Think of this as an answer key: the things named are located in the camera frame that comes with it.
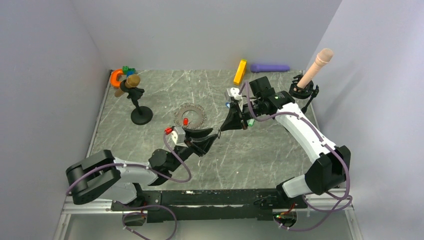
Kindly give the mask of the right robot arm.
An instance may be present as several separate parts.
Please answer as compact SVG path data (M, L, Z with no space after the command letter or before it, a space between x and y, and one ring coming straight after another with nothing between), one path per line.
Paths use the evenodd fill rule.
M297 140L311 162L305 174L276 186L275 199L280 207L288 208L298 196L322 195L348 182L350 150L325 137L295 102L297 97L309 95L309 90L276 92L266 76L244 83L242 88L249 89L253 98L249 94L243 95L239 88L228 88L225 97L229 112L220 131L246 130L251 119L257 122L276 120Z

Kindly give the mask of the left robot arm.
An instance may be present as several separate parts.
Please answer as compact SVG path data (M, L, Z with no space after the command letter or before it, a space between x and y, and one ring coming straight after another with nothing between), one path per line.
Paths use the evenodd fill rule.
M220 136L212 128L168 127L162 135L165 148L156 149L146 164L120 159L108 149L101 150L66 169L66 195L72 197L75 205L106 199L137 210L144 203L142 186L189 182L193 174L185 161L191 155L206 155Z

